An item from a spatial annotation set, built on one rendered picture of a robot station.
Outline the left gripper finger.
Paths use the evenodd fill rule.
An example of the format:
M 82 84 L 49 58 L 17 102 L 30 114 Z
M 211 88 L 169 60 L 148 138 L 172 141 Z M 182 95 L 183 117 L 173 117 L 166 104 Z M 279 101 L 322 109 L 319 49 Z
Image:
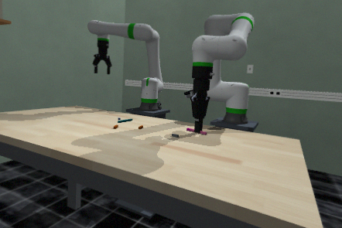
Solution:
M 193 117 L 195 117 L 194 132 L 200 133 L 200 115 L 201 115 L 201 104 L 203 103 L 203 95 L 200 95 L 200 102 L 197 102 L 197 93 L 193 97 L 190 97 L 192 104 Z
M 207 112 L 207 106 L 208 106 L 208 102 L 209 102 L 210 97 L 208 97 L 206 94 L 204 94 L 203 96 L 203 103 L 201 104 L 201 115 L 200 115 L 200 130 L 202 131 L 203 128 L 203 119 L 206 116 L 206 112 Z

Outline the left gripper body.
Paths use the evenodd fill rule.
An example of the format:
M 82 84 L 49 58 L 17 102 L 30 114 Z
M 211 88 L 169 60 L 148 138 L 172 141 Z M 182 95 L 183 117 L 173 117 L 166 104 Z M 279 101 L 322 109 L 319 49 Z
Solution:
M 193 79 L 193 89 L 197 96 L 197 102 L 200 102 L 200 95 L 207 95 L 207 91 L 210 89 L 210 80 Z

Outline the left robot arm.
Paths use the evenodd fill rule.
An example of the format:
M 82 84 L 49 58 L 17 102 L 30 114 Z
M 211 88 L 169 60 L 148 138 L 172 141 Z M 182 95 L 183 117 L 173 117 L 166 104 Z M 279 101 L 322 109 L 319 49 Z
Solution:
M 226 103 L 224 121 L 247 124 L 249 86 L 246 83 L 223 82 L 221 60 L 239 60 L 247 51 L 248 38 L 255 21 L 248 13 L 212 15 L 204 24 L 205 36 L 197 37 L 192 45 L 192 78 L 210 80 L 209 100 Z M 226 36 L 228 34 L 231 36 Z

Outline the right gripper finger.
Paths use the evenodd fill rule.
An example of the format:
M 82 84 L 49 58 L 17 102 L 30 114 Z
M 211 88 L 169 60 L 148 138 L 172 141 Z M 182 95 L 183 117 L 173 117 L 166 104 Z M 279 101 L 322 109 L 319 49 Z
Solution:
M 104 58 L 104 56 L 102 56 L 101 58 L 98 58 L 100 55 L 96 54 L 95 58 L 94 58 L 94 73 L 97 73 L 97 65 L 99 64 L 99 62 Z
M 110 74 L 110 67 L 111 67 L 110 56 L 108 56 L 107 58 L 106 58 L 106 56 L 105 56 L 104 58 L 106 59 L 106 60 L 104 60 L 104 61 L 105 61 L 105 63 L 106 63 L 107 66 L 108 66 L 107 74 Z

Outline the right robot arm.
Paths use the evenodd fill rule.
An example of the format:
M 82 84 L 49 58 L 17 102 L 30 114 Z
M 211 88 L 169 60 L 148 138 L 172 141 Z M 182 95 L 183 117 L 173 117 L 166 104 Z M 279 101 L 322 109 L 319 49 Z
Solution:
M 108 48 L 109 35 L 122 36 L 129 39 L 137 39 L 145 42 L 148 62 L 149 78 L 142 79 L 141 111 L 157 111 L 162 109 L 157 101 L 158 93 L 163 89 L 162 74 L 159 62 L 159 34 L 146 24 L 134 23 L 109 23 L 91 20 L 87 24 L 88 30 L 97 35 L 97 47 Z

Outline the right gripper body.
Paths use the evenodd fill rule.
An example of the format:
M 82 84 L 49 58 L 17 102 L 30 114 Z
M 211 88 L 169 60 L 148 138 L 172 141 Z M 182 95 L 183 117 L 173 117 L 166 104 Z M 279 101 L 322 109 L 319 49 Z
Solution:
M 108 54 L 108 48 L 104 48 L 104 47 L 98 47 L 98 53 L 99 53 L 99 58 L 101 58 L 102 56 L 106 56 Z M 103 54 L 105 53 L 105 54 Z

